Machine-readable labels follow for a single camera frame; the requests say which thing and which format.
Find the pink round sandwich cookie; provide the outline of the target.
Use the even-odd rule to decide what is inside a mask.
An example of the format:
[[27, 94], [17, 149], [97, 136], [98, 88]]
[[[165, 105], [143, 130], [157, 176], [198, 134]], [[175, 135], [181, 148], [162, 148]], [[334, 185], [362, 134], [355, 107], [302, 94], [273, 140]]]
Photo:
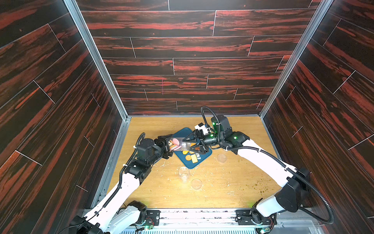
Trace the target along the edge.
[[171, 143], [172, 143], [172, 146], [170, 147], [170, 149], [172, 151], [176, 151], [182, 147], [180, 141], [177, 138], [173, 138], [171, 140]]

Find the clear jar with pink cookies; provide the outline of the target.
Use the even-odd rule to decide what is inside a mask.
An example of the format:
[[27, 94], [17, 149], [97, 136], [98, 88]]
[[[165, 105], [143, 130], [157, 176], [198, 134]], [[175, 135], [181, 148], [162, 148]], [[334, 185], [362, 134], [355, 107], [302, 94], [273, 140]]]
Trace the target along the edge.
[[183, 142], [183, 141], [182, 141], [182, 140], [183, 140], [183, 137], [172, 137], [172, 138], [170, 139], [170, 141], [169, 141], [169, 149], [170, 149], [170, 147], [172, 146], [171, 140], [172, 140], [173, 138], [177, 138], [177, 139], [180, 141], [181, 146], [182, 146], [180, 149], [178, 149], [178, 150], [176, 150], [176, 151], [190, 151], [190, 147], [196, 144], [196, 143], [191, 143], [191, 142]]

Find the pale yellow rectangular biscuit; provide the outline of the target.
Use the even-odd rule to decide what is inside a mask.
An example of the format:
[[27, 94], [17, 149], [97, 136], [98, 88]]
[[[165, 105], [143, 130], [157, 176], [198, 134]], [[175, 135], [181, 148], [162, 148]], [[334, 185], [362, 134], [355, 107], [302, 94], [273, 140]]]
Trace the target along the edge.
[[195, 154], [191, 155], [191, 161], [192, 161], [192, 163], [197, 163], [198, 162], [198, 159], [197, 159]]

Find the clear jar lid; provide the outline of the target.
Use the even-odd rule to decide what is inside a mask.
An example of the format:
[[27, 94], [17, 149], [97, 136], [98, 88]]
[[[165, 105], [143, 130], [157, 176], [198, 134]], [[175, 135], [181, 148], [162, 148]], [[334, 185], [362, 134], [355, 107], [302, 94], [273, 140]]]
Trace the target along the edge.
[[193, 179], [191, 181], [191, 187], [194, 189], [194, 190], [200, 190], [202, 188], [202, 182], [201, 180], [199, 179]]
[[216, 159], [219, 163], [223, 164], [227, 162], [228, 157], [225, 154], [218, 154]]

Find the clear jar with yellow cookies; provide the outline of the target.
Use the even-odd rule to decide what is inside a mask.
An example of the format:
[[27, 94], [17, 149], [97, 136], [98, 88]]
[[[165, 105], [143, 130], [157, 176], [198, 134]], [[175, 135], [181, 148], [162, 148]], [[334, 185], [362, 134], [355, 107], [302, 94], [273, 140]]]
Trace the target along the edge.
[[179, 168], [178, 175], [183, 183], [187, 183], [190, 179], [190, 171], [185, 166]]

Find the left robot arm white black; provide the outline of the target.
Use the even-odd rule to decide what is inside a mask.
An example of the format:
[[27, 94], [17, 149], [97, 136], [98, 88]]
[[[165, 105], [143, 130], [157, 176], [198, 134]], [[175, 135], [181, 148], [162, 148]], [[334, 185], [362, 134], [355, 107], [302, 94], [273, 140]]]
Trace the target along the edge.
[[119, 172], [119, 181], [105, 198], [84, 216], [76, 216], [62, 234], [119, 234], [145, 221], [146, 205], [133, 201], [121, 210], [127, 198], [142, 184], [160, 159], [168, 159], [172, 135], [146, 138], [142, 133], [129, 160]]

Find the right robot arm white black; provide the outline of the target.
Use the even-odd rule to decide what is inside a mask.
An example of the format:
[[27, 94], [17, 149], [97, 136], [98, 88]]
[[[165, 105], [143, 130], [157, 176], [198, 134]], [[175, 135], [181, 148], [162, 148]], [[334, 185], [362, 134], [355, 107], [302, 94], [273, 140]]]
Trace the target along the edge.
[[[269, 175], [280, 187], [275, 194], [266, 199], [258, 200], [249, 213], [250, 221], [255, 225], [275, 225], [276, 213], [288, 211], [295, 213], [301, 210], [324, 224], [333, 224], [334, 212], [324, 195], [310, 182], [309, 171], [297, 169], [289, 165], [271, 153], [259, 147], [253, 140], [242, 132], [233, 132], [228, 129], [225, 132], [204, 134], [202, 130], [195, 130], [187, 137], [182, 138], [180, 146], [183, 151], [191, 151], [198, 154], [206, 154], [211, 146], [219, 146], [221, 149], [231, 151], [240, 157], [250, 161], [267, 175]], [[302, 202], [313, 191], [325, 206], [328, 218], [322, 218], [302, 207]]]

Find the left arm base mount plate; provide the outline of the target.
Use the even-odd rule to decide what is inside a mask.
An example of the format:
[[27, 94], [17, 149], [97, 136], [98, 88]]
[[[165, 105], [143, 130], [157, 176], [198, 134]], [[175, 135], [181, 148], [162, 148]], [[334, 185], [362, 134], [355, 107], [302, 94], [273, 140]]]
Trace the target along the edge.
[[160, 222], [160, 210], [147, 209], [145, 212], [141, 212], [139, 220], [131, 226], [158, 226]]

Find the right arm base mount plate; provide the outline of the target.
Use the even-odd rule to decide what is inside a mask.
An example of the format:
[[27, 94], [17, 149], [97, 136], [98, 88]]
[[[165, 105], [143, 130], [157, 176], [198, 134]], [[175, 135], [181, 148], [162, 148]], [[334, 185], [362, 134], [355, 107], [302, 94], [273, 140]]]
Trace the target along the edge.
[[275, 214], [265, 217], [262, 216], [257, 210], [253, 209], [236, 210], [235, 215], [235, 221], [239, 225], [273, 226], [277, 224]]

